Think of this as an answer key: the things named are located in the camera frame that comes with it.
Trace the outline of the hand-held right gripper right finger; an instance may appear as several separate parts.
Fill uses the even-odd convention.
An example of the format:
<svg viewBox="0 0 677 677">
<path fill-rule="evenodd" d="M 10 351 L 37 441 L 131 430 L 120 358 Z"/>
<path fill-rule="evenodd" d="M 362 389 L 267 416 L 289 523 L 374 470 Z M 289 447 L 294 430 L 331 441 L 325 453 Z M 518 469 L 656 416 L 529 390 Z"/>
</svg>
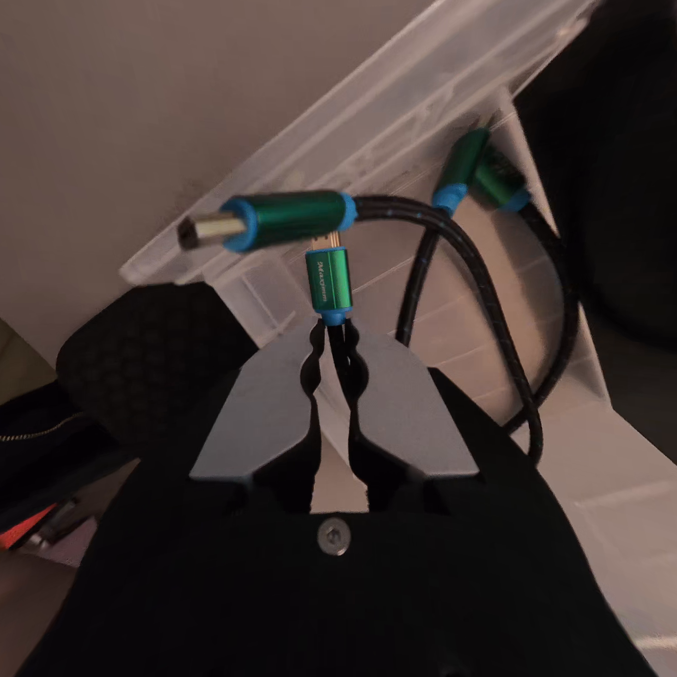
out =
<svg viewBox="0 0 677 677">
<path fill-rule="evenodd" d="M 422 507 L 437 484 L 477 480 L 477 463 L 428 368 L 390 336 L 346 324 L 351 470 L 369 511 Z"/>
</svg>

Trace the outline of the black cabinet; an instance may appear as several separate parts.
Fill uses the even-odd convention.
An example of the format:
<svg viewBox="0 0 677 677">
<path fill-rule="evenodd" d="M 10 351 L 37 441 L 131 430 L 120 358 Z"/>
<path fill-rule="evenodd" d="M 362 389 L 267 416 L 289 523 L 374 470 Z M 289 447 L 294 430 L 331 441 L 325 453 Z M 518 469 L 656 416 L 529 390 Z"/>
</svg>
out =
<svg viewBox="0 0 677 677">
<path fill-rule="evenodd" d="M 676 2 L 599 1 L 515 100 L 588 309 L 676 352 Z"/>
</svg>

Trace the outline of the black zippered bag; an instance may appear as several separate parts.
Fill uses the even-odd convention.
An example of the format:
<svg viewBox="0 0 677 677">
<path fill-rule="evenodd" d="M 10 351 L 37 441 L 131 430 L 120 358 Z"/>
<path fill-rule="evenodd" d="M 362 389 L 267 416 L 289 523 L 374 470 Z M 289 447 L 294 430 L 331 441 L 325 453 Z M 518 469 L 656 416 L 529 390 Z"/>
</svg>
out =
<svg viewBox="0 0 677 677">
<path fill-rule="evenodd" d="M 134 459 L 57 381 L 1 405 L 1 532 Z"/>
</svg>

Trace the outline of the black mesh office chair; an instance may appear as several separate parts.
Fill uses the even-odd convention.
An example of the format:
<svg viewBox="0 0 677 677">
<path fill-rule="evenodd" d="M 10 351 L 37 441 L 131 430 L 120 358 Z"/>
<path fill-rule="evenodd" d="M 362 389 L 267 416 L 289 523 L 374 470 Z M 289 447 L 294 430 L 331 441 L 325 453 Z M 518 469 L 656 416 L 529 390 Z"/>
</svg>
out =
<svg viewBox="0 0 677 677">
<path fill-rule="evenodd" d="M 162 439 L 258 346 L 204 282 L 139 286 L 61 347 L 57 381 L 126 453 Z"/>
</svg>

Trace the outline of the orange object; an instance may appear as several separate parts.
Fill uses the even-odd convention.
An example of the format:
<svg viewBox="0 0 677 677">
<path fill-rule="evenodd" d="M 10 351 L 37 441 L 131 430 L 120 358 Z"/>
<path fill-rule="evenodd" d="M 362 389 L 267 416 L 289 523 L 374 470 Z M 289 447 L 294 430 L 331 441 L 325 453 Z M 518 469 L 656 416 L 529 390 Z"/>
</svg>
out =
<svg viewBox="0 0 677 677">
<path fill-rule="evenodd" d="M 1 532 L 1 550 L 10 550 L 13 546 L 17 545 L 22 538 L 30 535 L 55 511 L 57 505 L 58 504 L 52 504 L 20 523 L 3 530 Z"/>
</svg>

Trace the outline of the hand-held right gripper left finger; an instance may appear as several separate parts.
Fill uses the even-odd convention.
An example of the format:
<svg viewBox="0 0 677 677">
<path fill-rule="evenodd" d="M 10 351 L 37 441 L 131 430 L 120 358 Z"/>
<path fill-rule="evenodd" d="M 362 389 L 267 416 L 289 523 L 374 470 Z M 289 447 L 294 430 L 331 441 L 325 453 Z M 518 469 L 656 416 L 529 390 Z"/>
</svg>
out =
<svg viewBox="0 0 677 677">
<path fill-rule="evenodd" d="M 212 501 L 310 511 L 322 459 L 315 393 L 324 324 L 303 322 L 240 369 L 190 471 Z"/>
</svg>

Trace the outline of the clear plastic organizer box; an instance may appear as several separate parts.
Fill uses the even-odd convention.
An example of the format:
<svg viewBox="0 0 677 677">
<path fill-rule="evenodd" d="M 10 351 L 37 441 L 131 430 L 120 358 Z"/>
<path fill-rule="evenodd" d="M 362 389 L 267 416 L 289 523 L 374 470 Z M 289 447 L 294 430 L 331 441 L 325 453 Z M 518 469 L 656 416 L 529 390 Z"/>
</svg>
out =
<svg viewBox="0 0 677 677">
<path fill-rule="evenodd" d="M 512 96 L 585 27 L 595 1 L 438 1 L 188 211 L 232 196 L 301 190 L 396 194 L 428 201 L 452 142 L 495 114 L 495 146 L 527 179 L 555 227 Z M 140 286 L 209 283 L 262 347 L 315 315 L 306 243 L 235 255 L 219 246 L 182 252 L 175 224 L 120 274 Z M 517 216 L 466 198 L 457 222 L 486 262 L 532 383 L 556 349 L 561 295 L 553 268 Z M 394 343 L 405 281 L 421 229 L 352 226 L 353 317 L 379 347 Z M 519 399 L 472 279 L 440 243 L 411 348 L 493 419 Z M 540 471 L 575 528 L 605 597 L 660 676 L 676 675 L 676 465 L 617 414 L 586 319 L 569 366 L 540 408 Z"/>
</svg>

